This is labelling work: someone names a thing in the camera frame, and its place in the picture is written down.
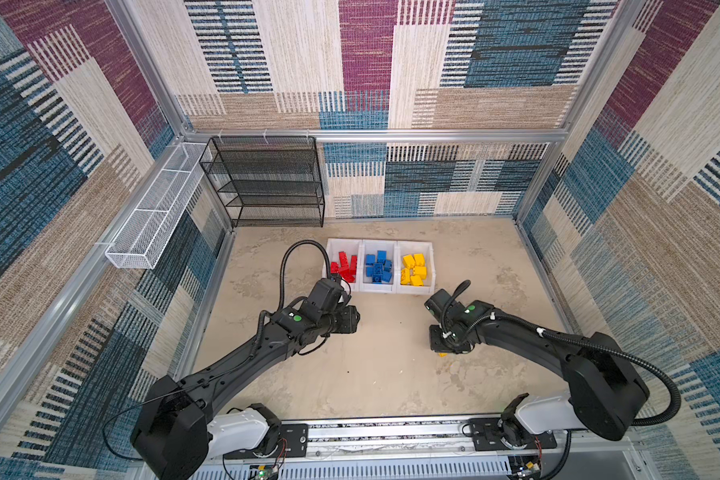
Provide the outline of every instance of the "beige floor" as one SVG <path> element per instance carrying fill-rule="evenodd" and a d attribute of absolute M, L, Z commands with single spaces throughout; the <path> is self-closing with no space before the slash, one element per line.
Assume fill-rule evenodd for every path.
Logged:
<path fill-rule="evenodd" d="M 262 309 L 278 301 L 286 248 L 302 238 L 431 241 L 437 288 L 471 287 L 460 301 L 492 302 L 527 320 L 561 329 L 512 220 L 495 218 L 327 224 L 324 228 L 238 230 L 196 368 L 218 360 L 256 331 Z M 300 246 L 288 260 L 286 303 L 306 295 L 321 269 L 317 249 Z M 335 418 L 497 412 L 522 392 L 565 387 L 547 370 L 492 346 L 440 357 L 428 346 L 426 296 L 356 293 L 358 331 L 331 336 L 320 350 L 268 370 L 229 406 L 267 405 L 280 418 Z"/>

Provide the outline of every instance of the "bin of blue blocks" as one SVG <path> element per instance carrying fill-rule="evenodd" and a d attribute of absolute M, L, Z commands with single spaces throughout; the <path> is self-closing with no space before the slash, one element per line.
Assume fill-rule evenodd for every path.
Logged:
<path fill-rule="evenodd" d="M 392 282 L 392 260 L 387 260 L 386 250 L 379 250 L 375 256 L 365 256 L 365 276 L 371 283 Z"/>

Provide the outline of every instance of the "bin of yellow blocks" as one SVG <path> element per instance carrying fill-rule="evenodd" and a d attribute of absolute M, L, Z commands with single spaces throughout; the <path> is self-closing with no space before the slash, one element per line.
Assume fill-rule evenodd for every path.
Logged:
<path fill-rule="evenodd" d="M 413 254 L 403 257 L 403 268 L 400 270 L 400 284 L 423 286 L 427 279 L 427 266 L 424 264 L 424 255 Z"/>

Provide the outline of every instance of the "plastic bin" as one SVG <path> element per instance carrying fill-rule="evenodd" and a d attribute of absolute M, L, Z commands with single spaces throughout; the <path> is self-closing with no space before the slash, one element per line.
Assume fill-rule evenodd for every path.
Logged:
<path fill-rule="evenodd" d="M 352 262 L 352 255 L 358 256 L 358 274 L 355 277 L 355 282 L 349 283 L 349 286 L 352 288 L 352 293 L 359 292 L 359 284 L 362 275 L 360 269 L 362 268 L 362 264 L 365 262 L 362 254 L 362 240 L 354 240 L 350 238 L 329 238 L 328 243 L 326 244 L 326 252 L 328 252 L 328 258 L 331 262 L 336 262 L 339 265 L 342 264 L 338 261 L 339 252 L 344 252 L 347 255 L 347 261 L 349 263 Z M 322 267 L 322 275 L 323 277 L 327 276 L 325 265 Z"/>
<path fill-rule="evenodd" d="M 423 254 L 424 265 L 427 267 L 427 278 L 423 286 L 401 285 L 400 272 L 403 267 L 405 255 Z M 394 277 L 392 278 L 395 293 L 409 293 L 411 295 L 431 295 L 434 293 L 434 249 L 431 242 L 407 242 L 398 240 L 398 252 L 394 257 Z"/>
<path fill-rule="evenodd" d="M 387 251 L 387 260 L 392 260 L 392 281 L 389 283 L 373 283 L 370 276 L 365 276 L 365 255 L 377 255 L 379 250 Z M 362 259 L 358 258 L 358 280 L 360 291 L 371 293 L 394 293 L 400 279 L 394 279 L 394 272 L 398 271 L 397 242 L 394 240 L 364 240 L 362 242 Z"/>

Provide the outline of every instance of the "yellow lego brick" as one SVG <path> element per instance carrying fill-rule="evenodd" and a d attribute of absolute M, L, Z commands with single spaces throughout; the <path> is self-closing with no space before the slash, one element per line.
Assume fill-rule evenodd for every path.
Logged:
<path fill-rule="evenodd" d="M 405 268 L 413 268 L 416 265 L 416 260 L 413 260 L 413 255 L 406 255 L 403 257 L 403 263 Z"/>
<path fill-rule="evenodd" d="M 427 279 L 427 267 L 426 266 L 414 266 L 413 274 L 420 276 L 422 278 L 422 280 L 426 280 Z"/>

